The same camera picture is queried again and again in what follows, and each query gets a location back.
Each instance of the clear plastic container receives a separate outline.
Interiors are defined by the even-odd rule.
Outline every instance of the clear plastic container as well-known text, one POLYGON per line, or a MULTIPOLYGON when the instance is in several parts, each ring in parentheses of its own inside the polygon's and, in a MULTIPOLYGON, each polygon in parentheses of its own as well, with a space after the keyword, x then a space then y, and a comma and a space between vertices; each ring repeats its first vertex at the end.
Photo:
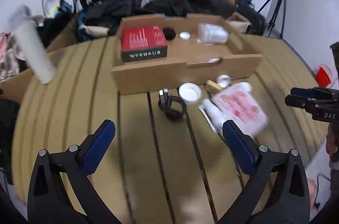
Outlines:
POLYGON ((205 45, 225 44, 228 32, 219 25, 199 23, 197 42, 205 45))

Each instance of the black ball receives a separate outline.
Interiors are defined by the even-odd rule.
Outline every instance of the black ball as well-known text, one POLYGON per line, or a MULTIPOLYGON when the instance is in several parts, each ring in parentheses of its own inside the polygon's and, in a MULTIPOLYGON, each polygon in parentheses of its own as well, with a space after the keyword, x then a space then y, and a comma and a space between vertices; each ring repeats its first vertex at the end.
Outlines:
POLYGON ((170 27, 162 28, 162 31, 164 32, 165 38, 167 40, 174 40, 175 36, 177 35, 170 27))

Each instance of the red bucket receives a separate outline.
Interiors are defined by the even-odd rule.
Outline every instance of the red bucket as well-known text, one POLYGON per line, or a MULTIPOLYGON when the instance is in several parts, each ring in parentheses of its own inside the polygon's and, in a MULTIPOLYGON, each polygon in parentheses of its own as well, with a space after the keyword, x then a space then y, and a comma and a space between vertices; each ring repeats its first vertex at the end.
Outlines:
POLYGON ((328 75, 328 72, 325 70, 327 68, 319 67, 318 72, 316 73, 316 81, 320 87, 326 88, 331 83, 331 78, 328 75))

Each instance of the red and black box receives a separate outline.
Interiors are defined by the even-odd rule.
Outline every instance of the red and black box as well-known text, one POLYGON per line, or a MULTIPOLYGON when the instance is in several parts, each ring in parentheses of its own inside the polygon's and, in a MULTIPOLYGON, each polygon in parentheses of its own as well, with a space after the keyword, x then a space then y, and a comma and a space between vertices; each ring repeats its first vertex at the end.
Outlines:
POLYGON ((167 57, 167 41, 158 26, 125 29, 121 43, 123 62, 167 57))

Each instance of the white cap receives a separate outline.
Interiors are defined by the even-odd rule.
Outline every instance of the white cap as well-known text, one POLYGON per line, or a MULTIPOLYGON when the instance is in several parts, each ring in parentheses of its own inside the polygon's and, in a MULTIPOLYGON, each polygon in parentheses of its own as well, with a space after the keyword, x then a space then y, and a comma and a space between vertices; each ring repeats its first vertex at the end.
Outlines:
POLYGON ((184 83, 179 87, 179 96, 187 104, 194 104, 201 98, 201 89, 194 83, 184 83))
POLYGON ((183 39, 183 40, 189 40, 189 38, 190 38, 190 33, 189 33, 189 32, 181 32, 179 36, 180 36, 180 38, 183 39))
POLYGON ((230 81, 231 78, 228 75, 220 75, 217 77, 217 84, 222 88, 228 87, 230 81))

